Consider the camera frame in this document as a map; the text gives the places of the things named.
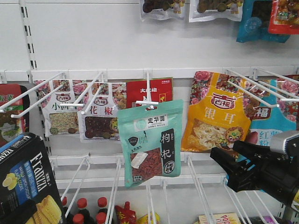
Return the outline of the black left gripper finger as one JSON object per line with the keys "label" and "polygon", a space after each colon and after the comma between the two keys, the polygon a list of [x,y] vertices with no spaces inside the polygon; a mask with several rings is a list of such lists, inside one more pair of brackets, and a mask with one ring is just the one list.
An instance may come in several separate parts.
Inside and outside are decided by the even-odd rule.
{"label": "black left gripper finger", "polygon": [[36,203],[27,200],[14,211],[0,219],[1,224],[25,224],[37,212]]}

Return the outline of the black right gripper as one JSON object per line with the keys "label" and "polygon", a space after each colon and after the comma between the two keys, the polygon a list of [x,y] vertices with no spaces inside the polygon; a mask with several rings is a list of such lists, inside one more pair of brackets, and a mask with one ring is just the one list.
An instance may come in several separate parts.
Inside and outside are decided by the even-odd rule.
{"label": "black right gripper", "polygon": [[241,162],[236,162],[218,147],[213,147],[210,153],[228,174],[228,186],[232,190],[262,190],[281,203],[299,202],[299,161],[296,157],[285,161],[264,160],[272,158],[269,147],[241,140],[234,143],[233,150],[239,154],[237,161]]}

